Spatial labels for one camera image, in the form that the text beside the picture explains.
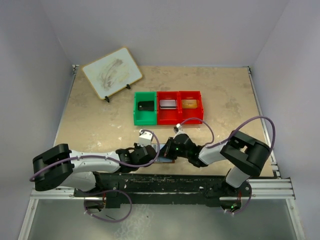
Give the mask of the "white magnetic stripe cards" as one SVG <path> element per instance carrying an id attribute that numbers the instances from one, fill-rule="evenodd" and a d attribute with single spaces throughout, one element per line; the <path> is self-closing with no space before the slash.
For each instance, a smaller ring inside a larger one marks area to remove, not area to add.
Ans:
<path id="1" fill-rule="evenodd" d="M 175 99 L 161 99 L 159 101 L 159 108 L 164 110 L 177 109 L 177 101 Z"/>

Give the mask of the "red plastic bin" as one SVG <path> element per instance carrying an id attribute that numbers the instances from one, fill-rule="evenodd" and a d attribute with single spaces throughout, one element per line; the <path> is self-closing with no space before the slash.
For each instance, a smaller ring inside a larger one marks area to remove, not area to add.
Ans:
<path id="1" fill-rule="evenodd" d="M 178 91 L 157 91 L 157 124 L 176 125 L 178 124 Z M 160 109 L 160 100 L 176 100 L 177 109 Z"/>
<path id="2" fill-rule="evenodd" d="M 196 99 L 198 107 L 196 109 L 182 109 L 182 99 Z M 202 103 L 202 96 L 200 91 L 178 91 L 177 94 L 177 107 L 178 117 L 177 122 L 182 123 L 183 121 L 190 118 L 204 119 L 204 107 Z"/>

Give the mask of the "brown leather card holder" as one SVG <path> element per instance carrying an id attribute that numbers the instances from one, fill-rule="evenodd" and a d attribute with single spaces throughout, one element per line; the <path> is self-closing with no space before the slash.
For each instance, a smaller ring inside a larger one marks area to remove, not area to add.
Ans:
<path id="1" fill-rule="evenodd" d="M 158 151 L 158 146 L 157 144 L 153 143 L 151 145 L 155 151 L 157 152 Z M 169 159 L 169 158 L 166 158 L 166 157 L 163 157 L 163 156 L 159 156 L 154 163 L 157 163 L 157 164 L 173 164 L 175 162 L 174 159 Z"/>

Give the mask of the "green plastic bin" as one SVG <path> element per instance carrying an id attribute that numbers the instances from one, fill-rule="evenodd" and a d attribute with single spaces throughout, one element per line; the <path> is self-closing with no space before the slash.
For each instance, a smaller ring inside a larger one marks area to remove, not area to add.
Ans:
<path id="1" fill-rule="evenodd" d="M 157 93 L 155 91 L 134 93 L 133 122 L 135 126 L 157 125 Z"/>

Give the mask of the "gold VIP card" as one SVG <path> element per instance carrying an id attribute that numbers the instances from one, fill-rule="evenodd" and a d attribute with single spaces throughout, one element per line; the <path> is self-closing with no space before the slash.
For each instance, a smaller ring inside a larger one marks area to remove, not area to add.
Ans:
<path id="1" fill-rule="evenodd" d="M 181 100 L 182 109 L 197 109 L 198 100 L 197 99 L 182 99 Z"/>

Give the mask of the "small whiteboard on stand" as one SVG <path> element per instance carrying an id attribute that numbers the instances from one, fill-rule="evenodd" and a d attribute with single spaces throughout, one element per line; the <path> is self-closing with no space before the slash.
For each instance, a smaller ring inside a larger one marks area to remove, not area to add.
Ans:
<path id="1" fill-rule="evenodd" d="M 100 100 L 110 102 L 115 93 L 130 89 L 143 74 L 127 47 L 122 47 L 84 65 L 83 71 Z"/>

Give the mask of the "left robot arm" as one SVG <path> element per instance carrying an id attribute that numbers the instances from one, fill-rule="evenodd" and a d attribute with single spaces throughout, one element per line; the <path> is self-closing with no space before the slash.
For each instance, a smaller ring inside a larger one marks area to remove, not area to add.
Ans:
<path id="1" fill-rule="evenodd" d="M 58 144 L 32 160 L 34 182 L 38 192 L 69 187 L 98 196 L 103 191 L 100 172 L 130 173 L 152 165 L 159 149 L 151 145 L 120 148 L 107 153 L 86 153 Z"/>

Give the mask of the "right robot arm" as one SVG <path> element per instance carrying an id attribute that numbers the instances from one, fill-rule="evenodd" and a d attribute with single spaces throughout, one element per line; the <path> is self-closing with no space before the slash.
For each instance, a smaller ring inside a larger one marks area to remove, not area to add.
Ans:
<path id="1" fill-rule="evenodd" d="M 185 158 L 197 168 L 228 160 L 234 167 L 227 173 L 222 190 L 228 196 L 235 195 L 243 182 L 258 177 L 270 156 L 271 148 L 264 142 L 241 131 L 233 131 L 231 138 L 213 148 L 195 144 L 184 132 L 168 138 L 160 148 L 159 156 L 176 160 Z"/>

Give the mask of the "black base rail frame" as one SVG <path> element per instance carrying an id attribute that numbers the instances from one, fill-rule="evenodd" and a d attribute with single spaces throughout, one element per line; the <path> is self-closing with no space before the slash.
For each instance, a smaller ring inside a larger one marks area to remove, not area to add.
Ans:
<path id="1" fill-rule="evenodd" d="M 122 204 L 135 205 L 205 205 L 219 207 L 223 201 L 238 202 L 250 197 L 246 181 L 233 188 L 219 175 L 165 175 L 138 173 L 100 173 L 100 187 L 88 192 L 75 189 L 75 197 L 106 197 L 107 209 Z"/>

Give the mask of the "black VIP card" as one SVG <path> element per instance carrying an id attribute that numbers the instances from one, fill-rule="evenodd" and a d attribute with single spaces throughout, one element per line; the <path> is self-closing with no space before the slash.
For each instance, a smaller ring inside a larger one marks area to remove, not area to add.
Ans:
<path id="1" fill-rule="evenodd" d="M 137 103 L 137 109 L 139 111 L 153 112 L 155 110 L 155 102 L 153 100 L 139 101 Z"/>

